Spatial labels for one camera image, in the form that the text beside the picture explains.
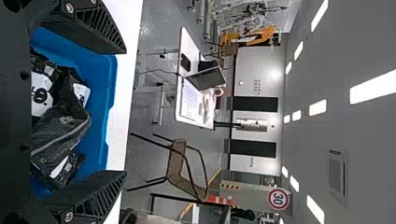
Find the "blue bin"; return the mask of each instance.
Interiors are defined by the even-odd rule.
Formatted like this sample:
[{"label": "blue bin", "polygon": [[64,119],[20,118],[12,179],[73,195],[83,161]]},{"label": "blue bin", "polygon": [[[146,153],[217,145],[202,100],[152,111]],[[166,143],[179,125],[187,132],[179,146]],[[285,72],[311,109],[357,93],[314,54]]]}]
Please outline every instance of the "blue bin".
[{"label": "blue bin", "polygon": [[[86,160],[74,180],[105,170],[108,154],[106,128],[108,111],[114,105],[117,58],[114,55],[95,54],[41,27],[35,31],[31,44],[51,61],[75,67],[91,89],[86,109],[92,114],[92,126],[76,147],[76,151],[84,154]],[[31,179],[31,187],[38,198],[50,194],[37,179]]]}]

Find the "wooden chair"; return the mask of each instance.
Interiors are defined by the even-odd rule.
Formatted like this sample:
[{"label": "wooden chair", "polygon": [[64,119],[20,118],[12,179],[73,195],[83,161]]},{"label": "wooden chair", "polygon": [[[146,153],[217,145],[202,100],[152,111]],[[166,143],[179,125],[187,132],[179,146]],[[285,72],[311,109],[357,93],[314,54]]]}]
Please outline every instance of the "wooden chair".
[{"label": "wooden chair", "polygon": [[[146,142],[149,142],[153,145],[156,145],[158,147],[165,148],[165,149],[169,150],[170,153],[169,153],[169,161],[168,161],[168,166],[167,166],[165,176],[151,179],[151,180],[147,181],[147,185],[143,185],[143,186],[132,188],[132,189],[127,189],[127,191],[145,189],[145,188],[149,188],[149,187],[152,187],[155,185],[160,185],[166,181],[169,181],[169,183],[171,183],[173,186],[190,194],[192,197],[196,198],[198,201],[204,202],[206,200],[208,191],[209,191],[209,186],[208,186],[205,162],[204,162],[204,158],[203,158],[200,150],[198,150],[194,147],[187,146],[187,141],[185,139],[171,140],[171,139],[165,138],[163,136],[160,136],[158,134],[154,134],[154,136],[159,137],[163,140],[166,140],[166,141],[169,141],[172,143],[171,146],[165,146],[161,143],[147,139],[146,137],[143,137],[136,133],[131,133],[131,135],[134,137],[140,138]],[[200,156],[201,163],[202,163],[202,166],[204,169],[204,176],[205,176],[205,182],[206,182],[205,188],[197,186],[192,179],[189,160],[186,157],[186,149],[187,148],[191,149],[193,151],[196,151],[198,153],[198,155]],[[189,180],[184,178],[181,175],[181,171],[183,169],[184,162],[186,162],[187,171],[189,173]]]}]

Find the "white desk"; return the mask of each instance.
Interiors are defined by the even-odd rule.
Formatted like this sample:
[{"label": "white desk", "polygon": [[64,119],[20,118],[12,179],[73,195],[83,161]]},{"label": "white desk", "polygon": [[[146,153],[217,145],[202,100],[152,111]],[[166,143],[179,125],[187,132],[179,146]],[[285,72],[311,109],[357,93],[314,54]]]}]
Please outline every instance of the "white desk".
[{"label": "white desk", "polygon": [[[143,0],[103,0],[110,11],[127,47],[128,53],[118,55],[118,73],[114,106],[107,122],[107,170],[124,170],[128,139],[129,117],[134,89],[134,68]],[[117,224],[120,217],[121,196],[117,199],[105,224]]]},{"label": "white desk", "polygon": [[[191,120],[186,119],[180,116],[181,111],[181,103],[182,103],[182,87],[183,87],[183,77],[189,77],[191,75],[198,73],[198,63],[204,61],[204,57],[200,54],[200,50],[195,45],[194,41],[192,40],[189,32],[186,30],[185,27],[181,28],[180,31],[180,45],[179,45],[179,53],[178,58],[181,58],[181,54],[186,55],[186,57],[191,61],[191,70],[190,72],[186,71],[181,66],[181,60],[179,60],[177,65],[177,73],[180,75],[177,77],[177,99],[176,99],[176,109],[175,109],[175,120],[183,123],[188,123],[191,125],[195,125],[202,128],[213,129],[214,128],[214,117],[215,117],[215,107],[216,107],[216,97],[214,97],[213,89],[207,90],[210,94],[209,97],[209,109],[208,109],[208,120],[204,123],[204,116],[201,116],[201,119],[198,120]],[[201,96],[199,96],[199,104],[203,104],[204,100],[204,91],[201,91]]]}]

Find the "red circle sign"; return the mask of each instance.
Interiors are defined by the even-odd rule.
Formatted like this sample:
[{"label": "red circle sign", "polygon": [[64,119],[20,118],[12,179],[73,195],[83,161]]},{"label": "red circle sign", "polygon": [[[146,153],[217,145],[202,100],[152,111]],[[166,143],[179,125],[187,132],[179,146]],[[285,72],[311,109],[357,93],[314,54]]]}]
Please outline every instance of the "red circle sign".
[{"label": "red circle sign", "polygon": [[289,201],[289,195],[283,189],[273,189],[268,194],[268,203],[275,210],[285,210]]}]

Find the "ceiling light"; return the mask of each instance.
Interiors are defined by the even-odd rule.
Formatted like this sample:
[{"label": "ceiling light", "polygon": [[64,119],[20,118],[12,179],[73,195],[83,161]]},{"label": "ceiling light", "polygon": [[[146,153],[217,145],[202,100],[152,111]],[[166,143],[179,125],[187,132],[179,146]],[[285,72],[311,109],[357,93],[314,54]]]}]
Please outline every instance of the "ceiling light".
[{"label": "ceiling light", "polygon": [[293,121],[301,119],[301,110],[298,110],[292,114]]},{"label": "ceiling light", "polygon": [[324,212],[318,206],[317,203],[311,198],[311,196],[306,196],[306,206],[311,210],[312,214],[317,218],[320,224],[324,224]]},{"label": "ceiling light", "polygon": [[324,13],[327,11],[328,7],[329,7],[329,0],[324,0],[317,12],[317,15],[315,15],[314,19],[311,22],[311,32],[315,31]]},{"label": "ceiling light", "polygon": [[327,100],[322,100],[309,106],[309,116],[315,116],[326,112]]},{"label": "ceiling light", "polygon": [[286,178],[289,177],[289,171],[284,166],[282,166],[282,175],[285,176]]},{"label": "ceiling light", "polygon": [[300,183],[292,175],[290,176],[290,184],[297,193],[300,191]]},{"label": "ceiling light", "polygon": [[349,91],[349,101],[352,105],[396,92],[396,70],[375,77]]},{"label": "ceiling light", "polygon": [[286,76],[289,74],[291,67],[292,67],[292,64],[291,64],[291,62],[289,62],[288,66],[286,66]]},{"label": "ceiling light", "polygon": [[298,57],[300,56],[301,52],[303,51],[304,48],[304,42],[301,41],[300,44],[298,45],[296,51],[294,52],[294,60],[297,61]]},{"label": "ceiling light", "polygon": [[290,115],[285,116],[285,118],[283,118],[283,122],[284,123],[289,123],[290,122]]}]

